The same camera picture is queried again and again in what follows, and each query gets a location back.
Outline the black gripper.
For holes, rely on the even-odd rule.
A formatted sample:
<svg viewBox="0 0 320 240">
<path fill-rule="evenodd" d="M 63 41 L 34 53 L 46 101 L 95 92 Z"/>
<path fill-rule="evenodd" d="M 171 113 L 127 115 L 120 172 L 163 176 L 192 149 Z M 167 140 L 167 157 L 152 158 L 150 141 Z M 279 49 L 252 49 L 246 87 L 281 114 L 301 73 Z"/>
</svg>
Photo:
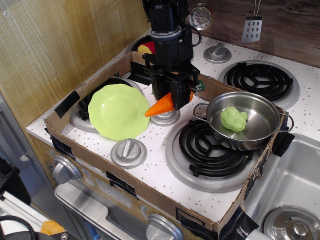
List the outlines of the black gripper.
<svg viewBox="0 0 320 240">
<path fill-rule="evenodd" d="M 196 92 L 200 71 L 191 64 L 194 57 L 191 32 L 151 32 L 155 54 L 145 54 L 143 59 L 151 75 L 153 93 L 159 101 L 171 92 L 175 111 L 191 101 Z"/>
</svg>

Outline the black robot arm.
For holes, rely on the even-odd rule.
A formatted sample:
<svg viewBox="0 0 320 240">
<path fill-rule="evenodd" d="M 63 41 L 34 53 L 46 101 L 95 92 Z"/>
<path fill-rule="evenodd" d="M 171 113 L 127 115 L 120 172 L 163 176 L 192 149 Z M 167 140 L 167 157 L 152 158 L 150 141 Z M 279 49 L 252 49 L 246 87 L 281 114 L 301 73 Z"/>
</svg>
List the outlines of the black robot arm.
<svg viewBox="0 0 320 240">
<path fill-rule="evenodd" d="M 151 24 L 150 37 L 155 53 L 144 54 L 146 68 L 157 100 L 171 95 L 174 110 L 190 102 L 192 93 L 205 90 L 200 71 L 192 65 L 193 26 L 186 22 L 187 0 L 144 0 L 144 11 Z"/>
</svg>

